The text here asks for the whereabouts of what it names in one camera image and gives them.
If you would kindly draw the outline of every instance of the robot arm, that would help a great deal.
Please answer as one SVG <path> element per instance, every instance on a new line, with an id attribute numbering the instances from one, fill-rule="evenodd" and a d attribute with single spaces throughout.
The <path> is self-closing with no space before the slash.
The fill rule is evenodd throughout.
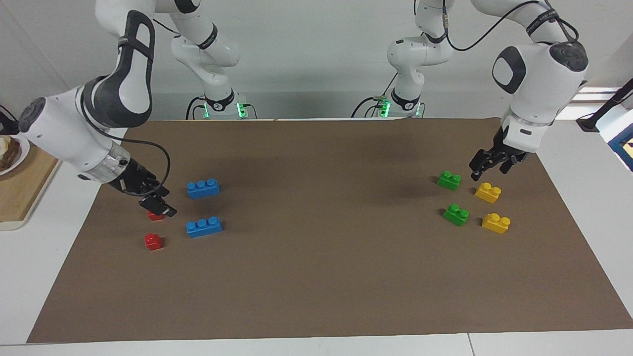
<path id="1" fill-rule="evenodd" d="M 239 62 L 238 45 L 220 33 L 214 23 L 206 21 L 201 4 L 170 16 L 181 34 L 172 41 L 172 53 L 196 74 L 208 107 L 218 116 L 241 117 L 242 108 L 223 69 Z"/>
<path id="2" fill-rule="evenodd" d="M 179 28 L 194 37 L 204 29 L 204 20 L 196 13 L 198 5 L 193 0 L 97 0 L 97 19 L 119 38 L 115 70 L 62 94 L 36 99 L 22 113 L 20 131 L 44 151 L 71 163 L 80 178 L 138 196 L 139 204 L 156 215 L 175 215 L 176 210 L 163 199 L 169 194 L 163 182 L 106 132 L 140 126 L 151 113 L 155 41 L 151 18 L 156 12 L 176 13 L 174 17 L 195 14 L 196 19 L 189 22 L 197 22 L 197 27 L 189 32 L 186 25 Z M 203 36 L 211 38 L 213 31 Z M 207 47 L 214 43 L 207 42 Z"/>
<path id="3" fill-rule="evenodd" d="M 450 10 L 454 0 L 446 1 Z M 424 74 L 422 66 L 447 62 L 453 55 L 444 36 L 442 0 L 421 0 L 415 22 L 423 32 L 418 37 L 407 37 L 394 41 L 389 46 L 387 59 L 398 71 L 396 85 L 391 92 L 392 112 L 410 117 L 419 105 Z"/>
<path id="4" fill-rule="evenodd" d="M 521 0 L 471 2 L 480 12 L 499 17 L 522 4 Z M 506 174 L 528 153 L 536 152 L 547 128 L 577 92 L 589 64 L 582 45 L 563 31 L 560 17 L 547 2 L 526 4 L 508 19 L 521 24 L 533 43 L 504 49 L 494 63 L 492 76 L 512 94 L 512 102 L 492 148 L 479 150 L 470 162 L 475 181 L 497 164 Z"/>

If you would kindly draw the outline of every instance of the food on plate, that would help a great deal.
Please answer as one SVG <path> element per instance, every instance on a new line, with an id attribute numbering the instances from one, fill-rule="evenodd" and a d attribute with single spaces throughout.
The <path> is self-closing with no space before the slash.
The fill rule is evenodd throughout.
<path id="1" fill-rule="evenodd" d="M 0 172 L 9 169 L 18 156 L 20 143 L 10 136 L 0 136 Z"/>

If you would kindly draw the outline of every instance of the white wall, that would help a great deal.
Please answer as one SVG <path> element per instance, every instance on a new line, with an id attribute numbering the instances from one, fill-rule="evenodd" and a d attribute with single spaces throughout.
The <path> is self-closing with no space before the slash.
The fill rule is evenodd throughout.
<path id="1" fill-rule="evenodd" d="M 389 43 L 419 34 L 412 2 L 204 3 L 220 30 L 241 45 L 241 62 L 228 73 L 262 117 L 344 117 L 361 99 L 380 94 L 391 79 L 394 71 L 386 60 Z M 563 18 L 580 30 L 591 59 L 589 76 L 595 75 L 631 33 L 633 1 L 553 2 Z M 0 11 L 0 102 L 12 111 L 19 113 L 38 96 L 112 71 L 116 39 L 95 21 L 94 1 L 0 0 Z M 157 18 L 172 24 L 168 16 Z M 495 21 L 476 12 L 468 1 L 457 1 L 451 14 L 453 40 L 459 46 L 470 44 Z M 188 98 L 201 89 L 193 74 L 172 58 L 171 33 L 159 27 L 156 31 L 153 118 L 179 118 Z M 492 63 L 504 47 L 527 41 L 523 28 L 506 22 L 472 51 L 425 68 L 427 116 L 503 113 L 509 97 L 492 81 Z"/>
<path id="2" fill-rule="evenodd" d="M 621 87 L 633 78 L 633 35 L 622 44 L 591 79 L 592 86 Z"/>

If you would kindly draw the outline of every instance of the blue frame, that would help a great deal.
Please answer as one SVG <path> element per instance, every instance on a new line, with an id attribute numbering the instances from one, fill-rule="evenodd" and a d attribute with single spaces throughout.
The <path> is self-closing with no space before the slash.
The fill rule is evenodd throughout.
<path id="1" fill-rule="evenodd" d="M 628 126 L 619 135 L 615 136 L 610 142 L 609 147 L 629 166 L 633 171 L 633 157 L 624 150 L 624 145 L 633 139 L 633 124 Z"/>

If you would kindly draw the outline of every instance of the lego brick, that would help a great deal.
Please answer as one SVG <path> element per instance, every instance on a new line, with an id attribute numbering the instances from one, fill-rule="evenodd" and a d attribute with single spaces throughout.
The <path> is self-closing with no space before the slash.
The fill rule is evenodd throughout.
<path id="1" fill-rule="evenodd" d="M 213 178 L 208 179 L 206 182 L 190 182 L 187 184 L 187 194 L 191 199 L 200 199 L 205 196 L 220 194 L 220 186 L 218 185 L 218 181 Z"/>
<path id="2" fill-rule="evenodd" d="M 147 212 L 147 217 L 149 217 L 150 220 L 152 221 L 159 221 L 159 220 L 163 220 L 165 218 L 165 216 L 163 214 L 161 215 L 156 215 L 153 212 Z"/>
<path id="3" fill-rule="evenodd" d="M 187 235 L 190 238 L 199 238 L 216 234 L 222 231 L 222 223 L 217 217 L 210 217 L 208 220 L 200 219 L 198 222 L 190 221 L 187 223 Z"/>
<path id="4" fill-rule="evenodd" d="M 486 215 L 481 226 L 490 231 L 502 234 L 508 230 L 510 224 L 511 221 L 507 217 L 500 217 L 499 214 L 492 213 Z"/>
<path id="5" fill-rule="evenodd" d="M 482 183 L 475 196 L 492 204 L 501 196 L 501 188 L 493 187 L 490 183 Z"/>
<path id="6" fill-rule="evenodd" d="M 437 185 L 444 187 L 448 190 L 456 191 L 460 186 L 461 176 L 458 174 L 452 174 L 449 171 L 442 172 L 437 180 Z"/>
<path id="7" fill-rule="evenodd" d="M 457 226 L 466 224 L 470 213 L 468 210 L 462 210 L 457 204 L 451 204 L 444 212 L 444 218 Z"/>
<path id="8" fill-rule="evenodd" d="M 150 250 L 160 250 L 163 248 L 163 239 L 157 234 L 147 234 L 145 235 L 145 246 Z"/>

